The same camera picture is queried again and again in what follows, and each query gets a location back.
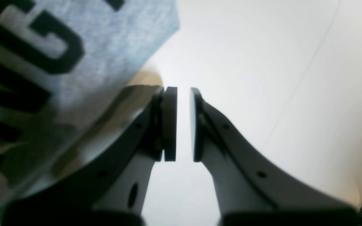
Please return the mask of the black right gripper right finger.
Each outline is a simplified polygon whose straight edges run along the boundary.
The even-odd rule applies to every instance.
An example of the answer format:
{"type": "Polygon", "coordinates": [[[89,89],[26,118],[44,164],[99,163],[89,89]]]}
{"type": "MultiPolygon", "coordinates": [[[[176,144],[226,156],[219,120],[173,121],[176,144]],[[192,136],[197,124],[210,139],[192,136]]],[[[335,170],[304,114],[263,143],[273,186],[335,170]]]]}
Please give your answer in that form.
{"type": "Polygon", "coordinates": [[[289,175],[190,90],[193,159],[212,176],[220,226],[359,226],[355,208],[289,175]]]}

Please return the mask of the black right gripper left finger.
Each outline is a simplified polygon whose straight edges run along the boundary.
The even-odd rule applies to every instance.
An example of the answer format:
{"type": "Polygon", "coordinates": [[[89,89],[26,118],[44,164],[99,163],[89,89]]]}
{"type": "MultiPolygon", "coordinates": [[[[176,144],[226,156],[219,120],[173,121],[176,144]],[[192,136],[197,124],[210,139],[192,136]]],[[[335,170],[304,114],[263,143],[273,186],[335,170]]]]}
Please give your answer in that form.
{"type": "Polygon", "coordinates": [[[177,88],[160,87],[97,158],[41,192],[10,204],[3,226],[143,226],[151,170],[176,160],[177,88]]]}

